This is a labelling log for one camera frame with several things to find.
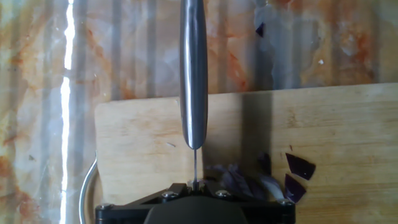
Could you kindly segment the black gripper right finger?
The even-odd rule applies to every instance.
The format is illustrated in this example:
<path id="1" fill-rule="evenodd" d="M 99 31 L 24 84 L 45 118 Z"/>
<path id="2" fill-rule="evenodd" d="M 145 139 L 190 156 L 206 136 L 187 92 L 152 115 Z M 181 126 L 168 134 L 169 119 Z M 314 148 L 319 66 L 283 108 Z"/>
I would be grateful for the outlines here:
<path id="1" fill-rule="evenodd" d="M 295 223 L 295 204 L 287 199 L 268 201 L 207 180 L 200 187 L 200 223 Z"/>

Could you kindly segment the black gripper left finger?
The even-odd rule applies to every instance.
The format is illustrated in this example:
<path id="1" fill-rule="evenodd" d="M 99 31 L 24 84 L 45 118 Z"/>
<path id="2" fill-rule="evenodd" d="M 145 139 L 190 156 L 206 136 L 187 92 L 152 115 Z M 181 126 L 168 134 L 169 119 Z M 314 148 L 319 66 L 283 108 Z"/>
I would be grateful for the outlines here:
<path id="1" fill-rule="evenodd" d="M 190 196 L 191 194 L 192 188 L 187 184 L 172 184 L 167 189 L 125 205 L 104 203 L 95 208 L 95 223 L 144 223 L 150 210 L 156 205 Z"/>

